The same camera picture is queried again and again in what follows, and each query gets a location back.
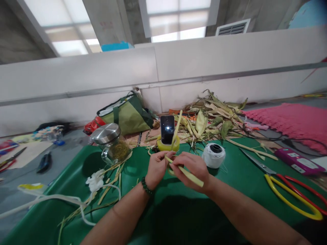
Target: vent grille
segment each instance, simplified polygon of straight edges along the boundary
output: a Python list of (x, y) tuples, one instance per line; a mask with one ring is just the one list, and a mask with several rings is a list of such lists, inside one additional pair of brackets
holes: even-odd
[(245, 26), (246, 26), (246, 22), (236, 24), (236, 25), (233, 25), (233, 26), (220, 28), (218, 36), (243, 33), (244, 30), (245, 30)]

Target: pink knitted blanket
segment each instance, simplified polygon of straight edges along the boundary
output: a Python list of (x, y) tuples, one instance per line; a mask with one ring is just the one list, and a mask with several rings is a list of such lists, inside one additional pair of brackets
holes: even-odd
[[(261, 124), (281, 132), (290, 138), (309, 138), (327, 145), (327, 110), (301, 104), (283, 103), (267, 109), (243, 111), (244, 114)], [(327, 154), (319, 143), (301, 141), (311, 149)]]

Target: green tote bag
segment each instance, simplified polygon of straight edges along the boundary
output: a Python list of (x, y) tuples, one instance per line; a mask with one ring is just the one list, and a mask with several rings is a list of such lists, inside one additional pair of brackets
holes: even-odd
[(106, 124), (113, 122), (118, 124), (122, 135), (145, 131), (153, 127), (151, 115), (142, 107), (134, 91), (130, 91), (125, 97), (102, 108), (97, 115)]

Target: cord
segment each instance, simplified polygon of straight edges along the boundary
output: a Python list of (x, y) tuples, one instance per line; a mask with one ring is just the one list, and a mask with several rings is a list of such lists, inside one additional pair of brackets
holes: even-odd
[(313, 140), (313, 139), (309, 139), (309, 138), (301, 138), (301, 139), (297, 139), (297, 138), (286, 138), (286, 139), (281, 139), (283, 137), (282, 134), (279, 137), (277, 137), (277, 138), (258, 137), (258, 136), (250, 135), (250, 133), (246, 130), (245, 124), (243, 124), (242, 130), (245, 132), (245, 136), (248, 137), (248, 138), (253, 138), (255, 140), (261, 140), (261, 141), (272, 141), (272, 142), (274, 142), (274, 141), (282, 141), (284, 144), (288, 145), (289, 147), (294, 148), (295, 150), (297, 150), (297, 151), (299, 151), (299, 152), (301, 152), (303, 154), (306, 154), (306, 155), (309, 155), (309, 156), (313, 156), (313, 157), (323, 157), (323, 156), (326, 156), (326, 154), (313, 155), (313, 154), (310, 154), (310, 153), (301, 151), (292, 142), (292, 141), (295, 141), (296, 142), (296, 141), (302, 141), (302, 140), (314, 141), (316, 143), (321, 144), (326, 149), (326, 151), (327, 151), (327, 146), (324, 143), (322, 143), (322, 142), (320, 142), (318, 140)]
[[(113, 187), (113, 188), (116, 188), (118, 190), (118, 193), (119, 193), (119, 200), (122, 198), (121, 196), (121, 191), (120, 189), (115, 186), (115, 185), (111, 185), (111, 184), (105, 184), (105, 185), (102, 185), (100, 188), (102, 187), (106, 187), (106, 186), (110, 186), (110, 187)], [(24, 188), (21, 188), (21, 187), (18, 187), (17, 188), (18, 190), (26, 193), (26, 194), (30, 194), (30, 195), (33, 195), (33, 196), (41, 196), (42, 198), (40, 199), (36, 199), (34, 201), (31, 201), (31, 202), (28, 202), (22, 206), (19, 206), (17, 208), (14, 208), (12, 210), (9, 210), (7, 212), (4, 212), (2, 214), (0, 214), (0, 219), (2, 218), (5, 218), (11, 214), (14, 214), (14, 213), (17, 213), (23, 209), (26, 209), (28, 208), (29, 206), (32, 206), (34, 204), (37, 204), (39, 202), (42, 202), (42, 201), (45, 201), (45, 200), (50, 200), (50, 199), (61, 199), (61, 200), (64, 200), (64, 201), (67, 201), (67, 202), (71, 202), (71, 203), (74, 203), (76, 205), (79, 205), (80, 206), (80, 209), (81, 209), (81, 215), (82, 215), (82, 219), (83, 221), (90, 225), (90, 226), (95, 226), (96, 224), (95, 223), (92, 223), (92, 222), (89, 222), (86, 218), (85, 218), (85, 215), (84, 215), (84, 208), (86, 208), (92, 201), (92, 197), (93, 197), (93, 193), (95, 192), (91, 192), (91, 195), (90, 195), (90, 198), (89, 198), (89, 201), (88, 203), (84, 203), (81, 201), (81, 199), (79, 197), (74, 197), (74, 196), (65, 196), (65, 195), (60, 195), (60, 194), (54, 194), (54, 195), (50, 195), (50, 196), (46, 196), (46, 195), (43, 195), (43, 194), (40, 194), (38, 192), (35, 192), (35, 191), (32, 191), (32, 190), (28, 190), (28, 189), (24, 189)]]

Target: beaded bracelet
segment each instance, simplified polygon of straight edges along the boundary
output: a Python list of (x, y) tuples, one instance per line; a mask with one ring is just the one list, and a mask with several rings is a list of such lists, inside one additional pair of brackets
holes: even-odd
[(145, 177), (142, 177), (141, 183), (142, 183), (143, 189), (145, 189), (146, 193), (148, 193), (150, 196), (152, 196), (153, 192), (146, 185)]

